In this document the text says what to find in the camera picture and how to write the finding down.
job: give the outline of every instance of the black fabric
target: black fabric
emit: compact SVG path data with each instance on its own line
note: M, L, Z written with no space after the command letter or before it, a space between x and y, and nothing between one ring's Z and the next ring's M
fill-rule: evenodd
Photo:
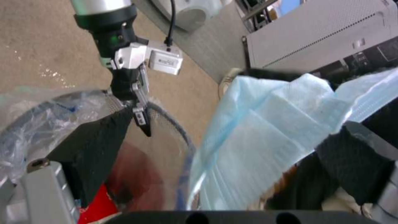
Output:
M362 124L398 149L398 98L382 107Z
M87 207L109 176L133 118L131 108L80 125L47 158L62 164L73 196Z
M316 152L322 166L358 205L377 201L394 168L393 161L377 154L345 126L324 140Z
M278 71L270 71L264 69L246 69L240 72L238 75L241 76L250 76L257 79L273 79L273 80L280 80L280 81L287 81L291 82L300 76L302 73L298 72L278 72Z
M267 208L321 210L322 201L333 195L338 187L337 180L329 176L314 152L300 162L287 187L267 201Z

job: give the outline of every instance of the beige carpet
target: beige carpet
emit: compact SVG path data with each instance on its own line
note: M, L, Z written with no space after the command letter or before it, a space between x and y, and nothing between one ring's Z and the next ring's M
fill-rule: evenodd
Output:
M109 87L91 36L73 19L69 0L0 1L0 92L16 86ZM136 34L163 41L164 34L142 13ZM150 95L185 127L199 145L218 103L218 86L185 55L179 76L149 71Z

